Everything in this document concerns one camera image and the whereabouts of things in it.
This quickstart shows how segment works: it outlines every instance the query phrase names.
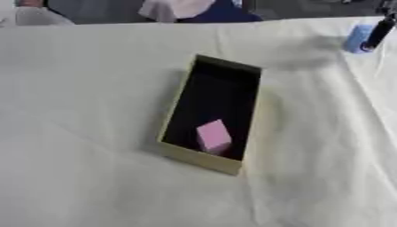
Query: white fabric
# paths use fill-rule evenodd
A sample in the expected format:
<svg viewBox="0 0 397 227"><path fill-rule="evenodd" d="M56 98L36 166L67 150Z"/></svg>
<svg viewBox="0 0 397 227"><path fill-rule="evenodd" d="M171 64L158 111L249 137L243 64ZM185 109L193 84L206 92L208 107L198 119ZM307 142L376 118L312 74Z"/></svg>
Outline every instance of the white fabric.
<svg viewBox="0 0 397 227"><path fill-rule="evenodd" d="M205 12L215 0L145 0L139 14L158 22L193 18Z"/></svg>
<svg viewBox="0 0 397 227"><path fill-rule="evenodd" d="M1 30L0 226L394 226L396 33L342 51L364 21ZM154 141L196 53L267 68L239 176Z"/></svg>

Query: box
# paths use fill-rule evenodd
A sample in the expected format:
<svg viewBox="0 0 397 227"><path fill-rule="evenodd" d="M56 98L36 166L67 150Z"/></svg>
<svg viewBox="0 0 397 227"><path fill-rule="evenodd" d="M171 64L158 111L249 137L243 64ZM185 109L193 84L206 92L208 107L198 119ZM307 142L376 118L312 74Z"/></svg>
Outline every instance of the box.
<svg viewBox="0 0 397 227"><path fill-rule="evenodd" d="M158 141L170 158L236 175L242 166L261 82L261 69L198 55ZM200 151L196 128L222 119L232 145L222 156Z"/></svg>

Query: table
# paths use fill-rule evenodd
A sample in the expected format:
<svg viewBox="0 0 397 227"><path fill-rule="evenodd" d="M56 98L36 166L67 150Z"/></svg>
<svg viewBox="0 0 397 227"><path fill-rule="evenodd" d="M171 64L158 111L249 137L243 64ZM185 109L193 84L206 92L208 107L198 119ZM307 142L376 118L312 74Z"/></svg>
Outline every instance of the table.
<svg viewBox="0 0 397 227"><path fill-rule="evenodd" d="M378 20L2 29L0 225L393 226L396 34L340 49ZM239 176L154 141L196 53L266 68Z"/></svg>

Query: pink block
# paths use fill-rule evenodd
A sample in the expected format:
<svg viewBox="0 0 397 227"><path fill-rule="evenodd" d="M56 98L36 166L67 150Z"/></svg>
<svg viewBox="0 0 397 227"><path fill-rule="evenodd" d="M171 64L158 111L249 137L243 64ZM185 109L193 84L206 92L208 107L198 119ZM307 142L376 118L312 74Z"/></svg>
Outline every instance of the pink block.
<svg viewBox="0 0 397 227"><path fill-rule="evenodd" d="M222 120L212 121L197 128L201 149L212 154L220 154L231 145L231 137Z"/></svg>

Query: open box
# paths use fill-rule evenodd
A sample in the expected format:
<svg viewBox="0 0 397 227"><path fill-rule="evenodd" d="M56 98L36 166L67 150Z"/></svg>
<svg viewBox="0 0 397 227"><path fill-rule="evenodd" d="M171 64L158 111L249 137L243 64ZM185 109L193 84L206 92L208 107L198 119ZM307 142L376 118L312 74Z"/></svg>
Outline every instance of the open box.
<svg viewBox="0 0 397 227"><path fill-rule="evenodd" d="M166 156L236 175L242 166L261 69L198 55L184 78L158 141ZM222 156L200 151L196 128L222 119L232 138Z"/></svg>

